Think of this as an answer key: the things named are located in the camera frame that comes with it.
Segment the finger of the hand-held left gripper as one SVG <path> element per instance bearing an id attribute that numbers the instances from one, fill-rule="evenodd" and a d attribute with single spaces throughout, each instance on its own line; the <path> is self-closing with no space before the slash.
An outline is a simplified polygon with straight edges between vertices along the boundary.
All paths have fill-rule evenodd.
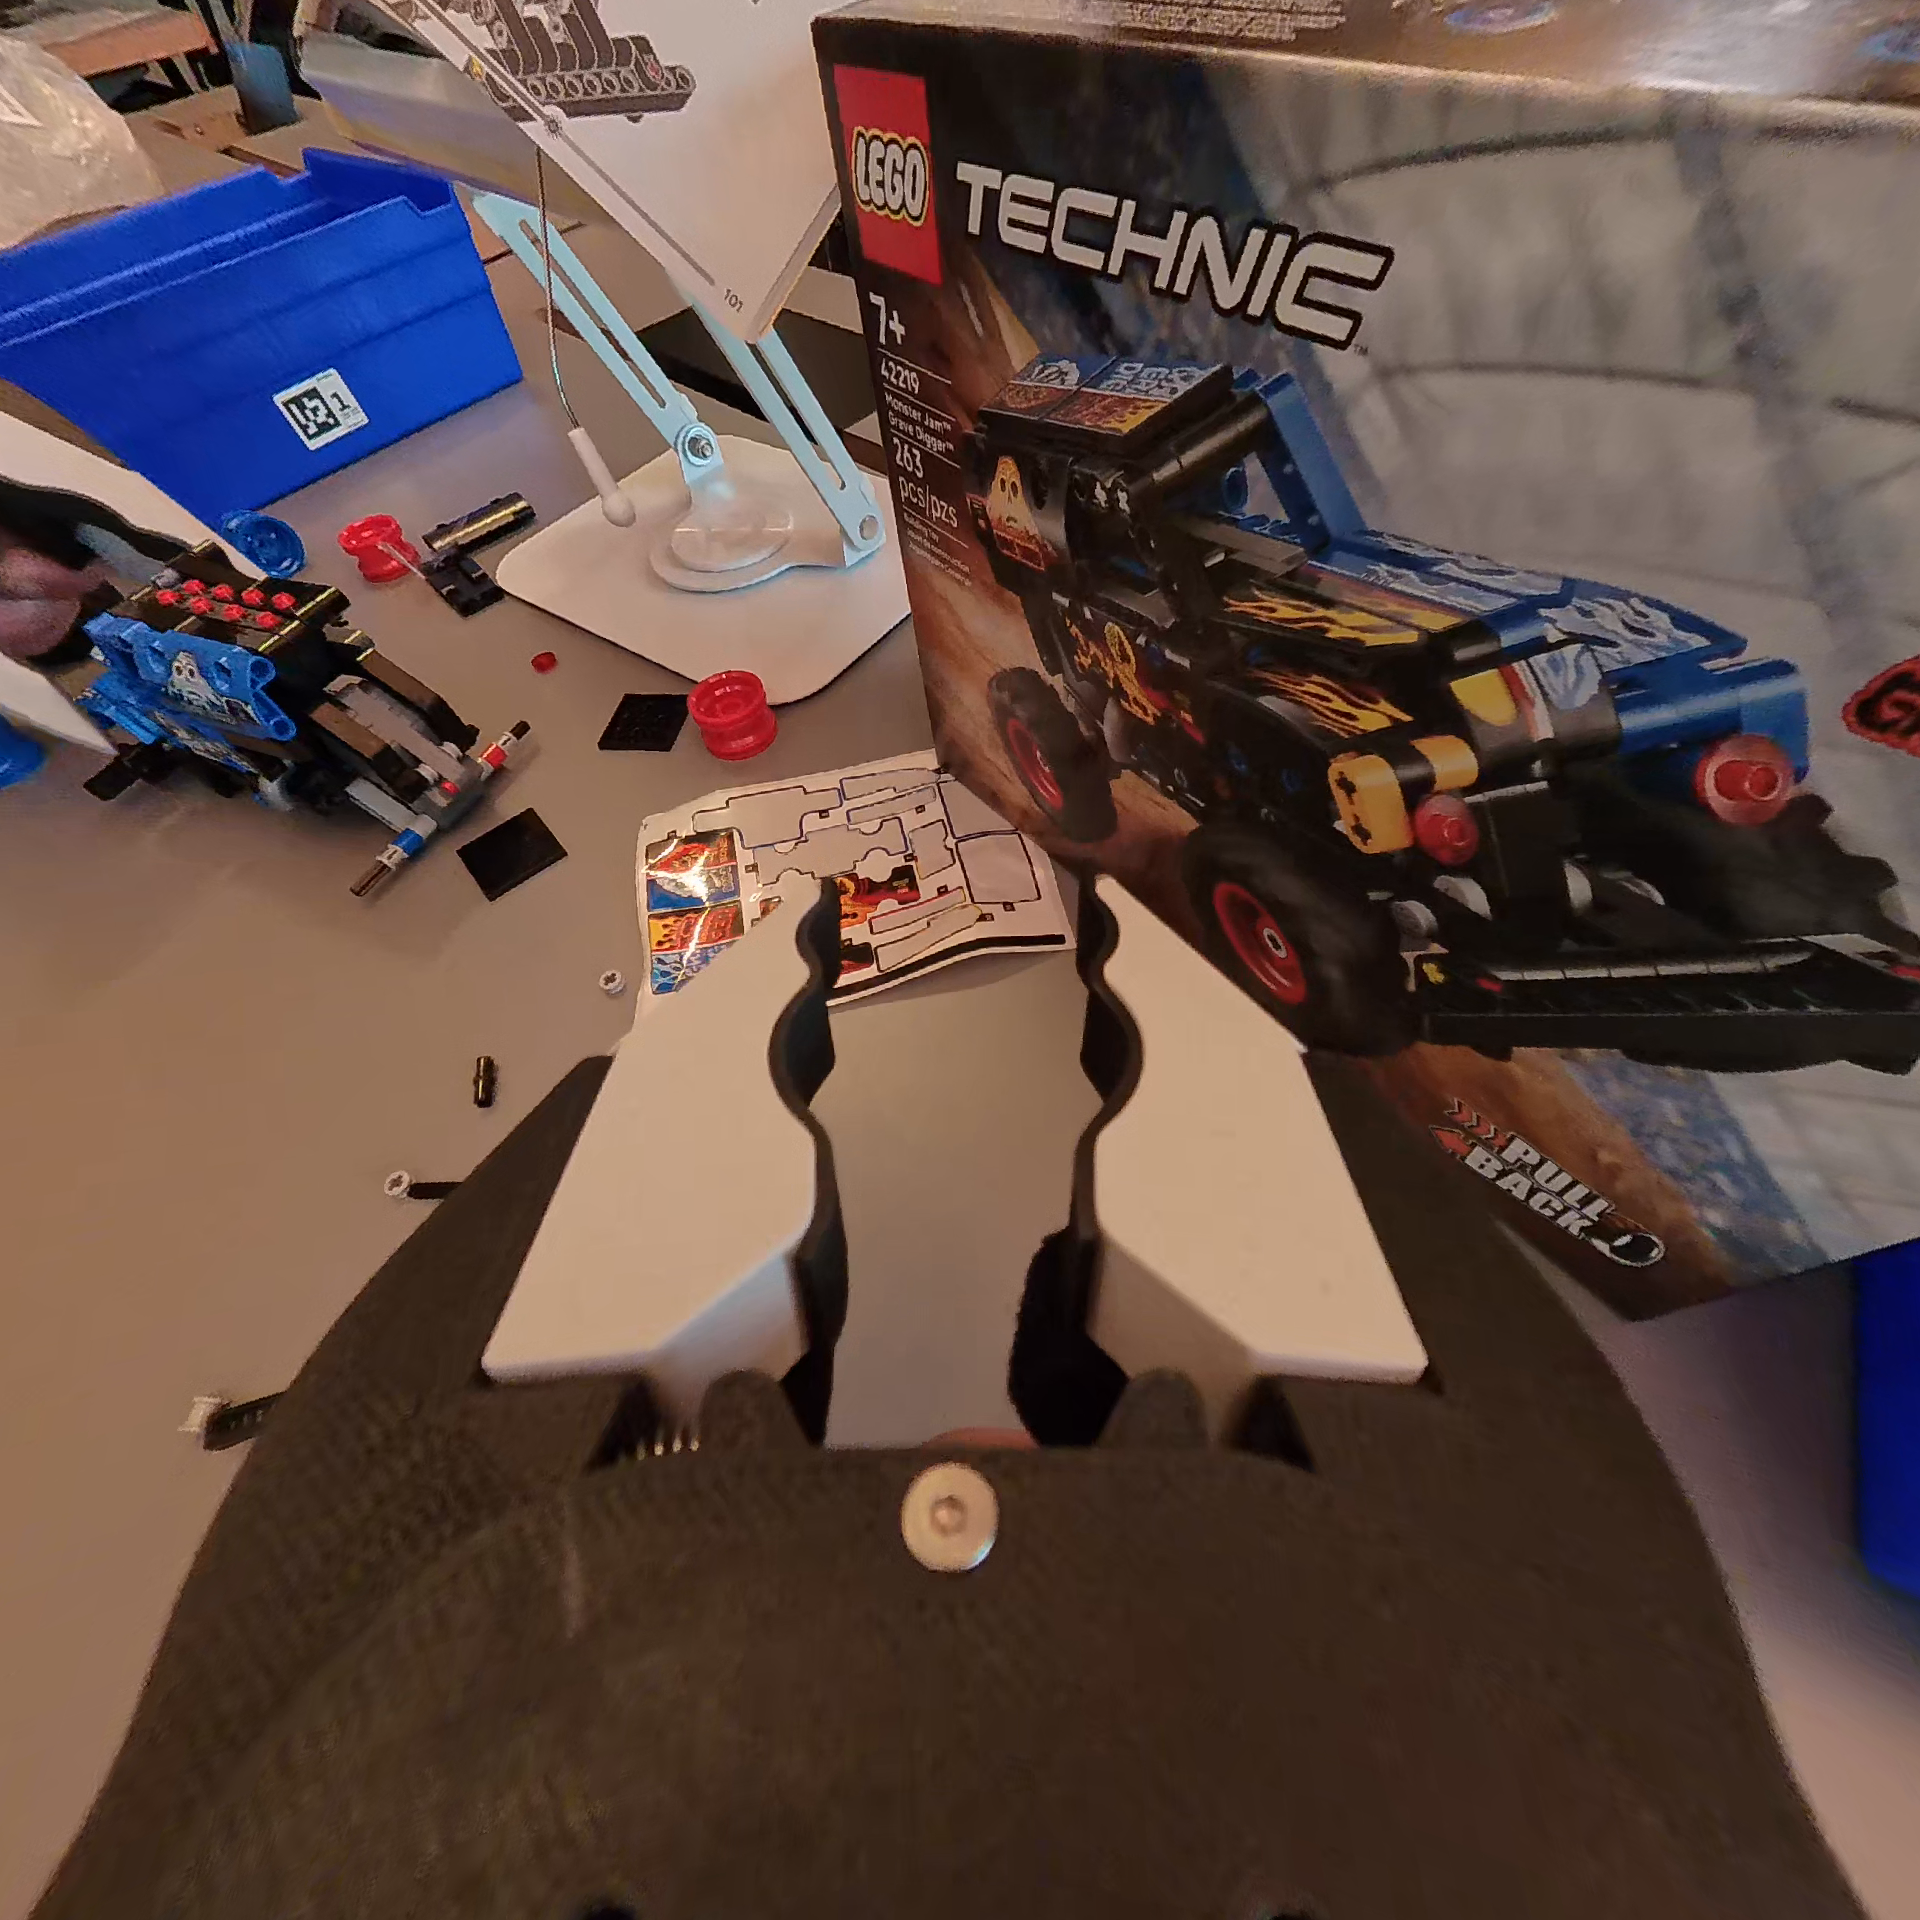
<path id="1" fill-rule="evenodd" d="M 63 565 L 80 562 L 83 534 L 96 529 L 109 556 L 212 544 L 243 577 L 259 577 L 259 565 L 155 481 L 11 414 L 3 414 L 3 477 L 4 513 L 44 520 Z"/>
<path id="2" fill-rule="evenodd" d="M 6 654 L 3 668 L 3 714 L 25 728 L 96 754 L 116 754 L 108 733 L 45 674 Z"/>

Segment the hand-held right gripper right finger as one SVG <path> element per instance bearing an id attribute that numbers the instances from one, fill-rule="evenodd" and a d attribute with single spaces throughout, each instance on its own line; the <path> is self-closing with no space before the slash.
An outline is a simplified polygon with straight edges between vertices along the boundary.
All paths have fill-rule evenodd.
<path id="1" fill-rule="evenodd" d="M 1020 1302 L 1020 1422 L 1085 1448 L 1142 1376 L 1209 1441 L 1303 1448 L 1286 1381 L 1428 1368 L 1303 1047 L 1108 874 L 1076 881 L 1097 1103 Z"/>

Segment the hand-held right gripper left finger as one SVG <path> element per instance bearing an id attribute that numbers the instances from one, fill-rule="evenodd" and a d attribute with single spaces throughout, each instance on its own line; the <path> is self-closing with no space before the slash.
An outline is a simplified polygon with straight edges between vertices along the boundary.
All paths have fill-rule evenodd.
<path id="1" fill-rule="evenodd" d="M 639 1015 L 587 1111 L 481 1368 L 496 1384 L 624 1376 L 660 1436 L 713 1382 L 775 1381 L 825 1439 L 846 1222 L 812 1109 L 833 1068 L 828 880 Z"/>

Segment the black and blue brick truck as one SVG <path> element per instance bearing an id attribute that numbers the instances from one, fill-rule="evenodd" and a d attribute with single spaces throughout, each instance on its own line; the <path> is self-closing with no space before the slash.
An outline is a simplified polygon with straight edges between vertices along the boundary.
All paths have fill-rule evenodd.
<path id="1" fill-rule="evenodd" d="M 80 629 L 97 672 L 75 704 L 112 744 L 91 797 L 192 775 L 273 812 L 353 806 L 388 834 L 353 897 L 459 824 L 531 733 L 484 737 L 352 624 L 339 588 L 252 577 L 214 541 Z"/>

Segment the sticker sheet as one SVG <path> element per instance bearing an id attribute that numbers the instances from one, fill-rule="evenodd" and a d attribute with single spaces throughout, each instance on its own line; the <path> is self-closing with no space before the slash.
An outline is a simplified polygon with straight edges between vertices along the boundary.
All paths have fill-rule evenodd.
<path id="1" fill-rule="evenodd" d="M 651 1001 L 673 993 L 779 905 L 838 901 L 831 1004 L 975 954 L 1070 950 L 1041 847 L 934 751 L 711 790 L 639 824 L 636 897 Z"/>

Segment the grey desk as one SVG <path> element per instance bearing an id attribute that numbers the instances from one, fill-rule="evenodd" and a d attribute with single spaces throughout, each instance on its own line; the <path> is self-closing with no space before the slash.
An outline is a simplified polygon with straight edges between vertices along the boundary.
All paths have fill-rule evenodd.
<path id="1" fill-rule="evenodd" d="M 539 290 L 488 264 L 521 383 L 277 503 L 308 574 L 487 732 L 533 722 L 496 790 L 567 847 L 497 902 L 452 847 L 349 897 L 383 834 L 188 782 L 112 801 L 85 754 L 4 793 L 3 1904 L 31 1916 L 126 1736 L 157 1637 L 249 1447 L 200 1450 L 193 1396 L 291 1382 L 433 1209 L 580 1058 L 628 1030 L 639 818 L 739 778 L 931 742 L 912 631 L 788 706 L 769 775 L 599 751 L 616 698 L 672 679 L 533 608 L 459 618 L 365 588 L 339 529 L 408 532 L 521 492 L 589 500 L 565 446 Z M 531 657 L 556 652 L 537 674 Z M 627 989 L 596 978 L 620 969 Z M 1012 1423 L 1005 1350 L 1092 1112 L 1063 953 L 975 958 L 831 1015 L 822 1121 L 853 1293 L 830 1437 L 899 1447 Z M 496 1058 L 496 1102 L 470 1098 Z M 1521 1246 L 1684 1482 L 1789 1759 L 1871 1916 L 1916 1916 L 1916 1602 L 1852 1540 L 1852 1287 L 1839 1270 L 1622 1322 Z"/>

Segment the person's left hand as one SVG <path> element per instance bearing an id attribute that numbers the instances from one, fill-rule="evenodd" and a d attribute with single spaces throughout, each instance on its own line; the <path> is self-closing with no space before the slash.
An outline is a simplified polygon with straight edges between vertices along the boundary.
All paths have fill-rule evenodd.
<path id="1" fill-rule="evenodd" d="M 53 654 L 77 624 L 80 605 L 96 582 L 96 567 L 63 567 L 4 536 L 3 655 L 37 660 Z"/>

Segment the blue plastic bin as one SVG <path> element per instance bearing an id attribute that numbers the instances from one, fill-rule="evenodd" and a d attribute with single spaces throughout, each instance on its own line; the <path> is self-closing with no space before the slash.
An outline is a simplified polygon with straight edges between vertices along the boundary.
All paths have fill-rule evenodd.
<path id="1" fill-rule="evenodd" d="M 9 249 L 3 374 L 209 525 L 521 360 L 452 184 L 313 150 Z"/>
<path id="2" fill-rule="evenodd" d="M 1856 1545 L 1918 1597 L 1918 1241 L 1854 1261 Z"/>

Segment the clear plastic bag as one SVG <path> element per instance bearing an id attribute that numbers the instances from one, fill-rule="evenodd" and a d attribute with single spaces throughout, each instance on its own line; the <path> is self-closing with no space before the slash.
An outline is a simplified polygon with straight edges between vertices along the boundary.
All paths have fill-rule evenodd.
<path id="1" fill-rule="evenodd" d="M 127 120 L 56 56 L 3 36 L 3 249 L 161 196 Z"/>

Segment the white book stand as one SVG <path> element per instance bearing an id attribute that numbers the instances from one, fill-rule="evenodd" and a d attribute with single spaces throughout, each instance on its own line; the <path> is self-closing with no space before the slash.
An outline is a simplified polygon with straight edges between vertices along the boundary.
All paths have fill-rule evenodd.
<path id="1" fill-rule="evenodd" d="M 302 80 L 352 137 L 465 180 L 473 213 L 542 282 L 537 146 L 521 124 L 383 4 L 302 4 L 294 20 Z M 544 190 L 557 320 L 644 414 L 663 452 L 627 474 L 609 468 L 636 508 L 633 528 L 612 525 L 591 489 L 582 508 L 508 553 L 501 585 L 685 680 L 743 668 L 764 680 L 769 704 L 809 697 L 907 614 L 892 498 L 859 468 L 776 321 L 753 342 L 739 341 L 651 258 L 775 442 L 702 418 L 560 232 L 556 213 L 574 208 L 622 225 L 551 158 Z M 591 440 L 603 438 L 587 396 L 568 386 L 567 396 Z"/>

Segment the white instruction booklet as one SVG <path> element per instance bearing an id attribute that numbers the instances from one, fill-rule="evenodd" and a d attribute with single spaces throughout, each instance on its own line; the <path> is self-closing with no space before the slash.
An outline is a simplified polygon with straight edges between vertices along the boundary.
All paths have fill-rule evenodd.
<path id="1" fill-rule="evenodd" d="M 814 2 L 383 8 L 477 82 L 677 286 L 760 338 L 838 208 Z"/>

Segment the printed toy set box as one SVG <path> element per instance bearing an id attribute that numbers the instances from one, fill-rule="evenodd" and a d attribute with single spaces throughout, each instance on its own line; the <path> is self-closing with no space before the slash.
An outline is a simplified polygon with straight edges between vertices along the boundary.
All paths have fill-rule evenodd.
<path id="1" fill-rule="evenodd" d="M 1620 1313 L 1913 1241 L 1918 4 L 812 44 L 943 767 Z"/>

